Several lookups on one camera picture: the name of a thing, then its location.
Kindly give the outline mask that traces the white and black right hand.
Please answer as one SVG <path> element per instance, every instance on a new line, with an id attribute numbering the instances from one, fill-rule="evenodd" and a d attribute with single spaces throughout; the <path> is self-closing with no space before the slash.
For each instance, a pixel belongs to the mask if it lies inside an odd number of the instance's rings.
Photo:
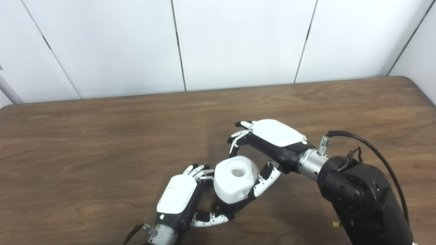
<path id="1" fill-rule="evenodd" d="M 231 145 L 230 157 L 237 156 L 240 146 L 249 145 L 271 159 L 249 191 L 249 199 L 263 194 L 282 173 L 298 173 L 314 181 L 321 176 L 322 167 L 329 159 L 326 155 L 328 136 L 323 136 L 316 148 L 305 135 L 274 119 L 239 121 L 235 125 L 242 130 L 227 141 Z"/>

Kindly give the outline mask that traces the white and black left hand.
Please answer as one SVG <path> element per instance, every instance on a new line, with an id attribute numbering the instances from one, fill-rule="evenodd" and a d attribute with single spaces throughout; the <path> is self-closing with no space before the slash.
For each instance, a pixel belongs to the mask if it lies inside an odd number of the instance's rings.
<path id="1" fill-rule="evenodd" d="M 171 177 L 157 204 L 155 228 L 145 245 L 174 245 L 192 227 L 209 227 L 235 218 L 232 212 L 205 212 L 198 209 L 206 188 L 214 181 L 208 165 L 190 165 Z"/>

